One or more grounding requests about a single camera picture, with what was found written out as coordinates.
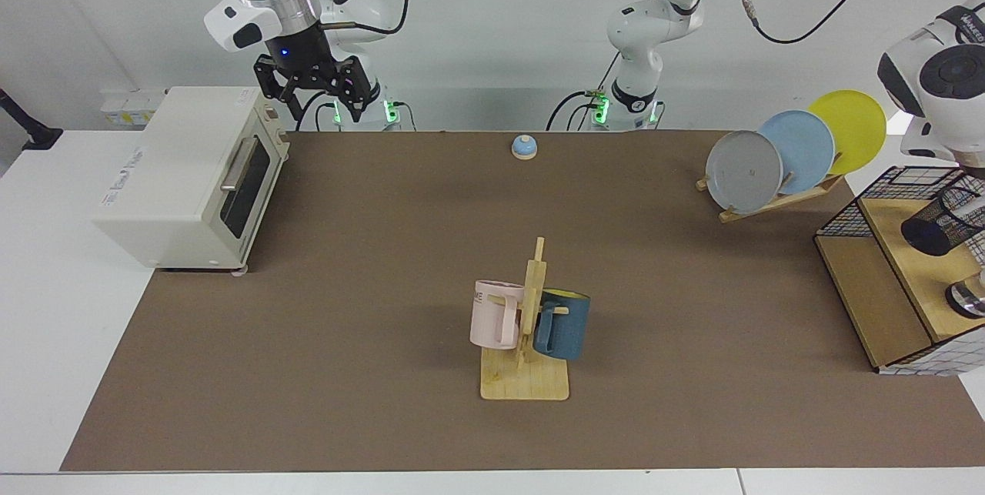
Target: white toaster oven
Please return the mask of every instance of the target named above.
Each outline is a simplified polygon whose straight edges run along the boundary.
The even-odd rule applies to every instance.
[[[260,89],[170,89],[92,221],[147,267],[246,265],[288,157]]]

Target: mug handle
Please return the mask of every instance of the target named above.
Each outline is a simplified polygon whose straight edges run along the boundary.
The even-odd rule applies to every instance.
[[[537,336],[534,342],[544,347],[543,352],[546,355],[553,353],[553,347],[551,347],[551,330],[553,327],[553,310],[557,306],[557,303],[553,301],[544,303],[541,309],[541,323],[537,324]]]
[[[516,322],[517,301],[515,296],[504,296],[503,299],[506,299],[506,308],[503,310],[503,322],[500,323],[499,331],[496,331],[497,343],[503,343],[507,337],[511,337],[513,324]]]

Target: wire mesh basket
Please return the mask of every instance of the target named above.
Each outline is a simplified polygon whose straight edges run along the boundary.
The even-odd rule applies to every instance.
[[[919,252],[945,256],[985,229],[985,197],[964,187],[940,191],[900,227],[907,242]]]

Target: table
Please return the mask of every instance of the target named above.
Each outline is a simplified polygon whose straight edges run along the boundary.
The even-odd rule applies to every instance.
[[[0,180],[0,232],[4,250],[0,271],[4,289],[0,309],[0,470],[53,473],[71,443],[88,400],[150,278],[150,271],[102,238],[85,221],[85,208],[112,178],[116,163],[130,153],[137,135],[127,132],[68,132],[51,152],[23,155]],[[38,278],[57,278],[52,287]],[[963,379],[979,408],[985,400],[981,373]],[[510,481],[546,480],[569,492],[625,485],[623,491],[668,493],[777,492],[783,486],[876,486],[894,493],[918,493],[953,484],[951,492],[976,492],[985,470],[661,470],[653,473],[454,473],[454,474],[221,474],[147,477],[0,477],[0,490],[31,492],[124,492],[133,482],[175,491],[191,483],[203,489],[235,490],[243,482],[267,486],[335,486],[344,492],[372,490],[387,481],[406,492],[418,487],[489,485],[499,492]]]

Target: brown tabletop mat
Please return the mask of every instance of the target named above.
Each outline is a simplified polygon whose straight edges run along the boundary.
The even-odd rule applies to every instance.
[[[714,132],[293,135],[250,273],[156,273],[63,470],[985,466],[957,378],[869,369],[812,243],[727,226]],[[472,284],[592,310],[566,403],[479,399]]]

